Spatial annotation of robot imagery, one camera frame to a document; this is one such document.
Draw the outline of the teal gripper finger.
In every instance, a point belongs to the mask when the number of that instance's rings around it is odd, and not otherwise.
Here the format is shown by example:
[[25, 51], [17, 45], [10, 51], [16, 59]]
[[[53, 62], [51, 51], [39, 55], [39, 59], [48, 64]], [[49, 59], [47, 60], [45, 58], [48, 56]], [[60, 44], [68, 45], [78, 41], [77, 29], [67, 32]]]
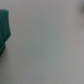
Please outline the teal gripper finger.
[[9, 11], [2, 9], [0, 10], [0, 55], [3, 53], [5, 43], [10, 36]]

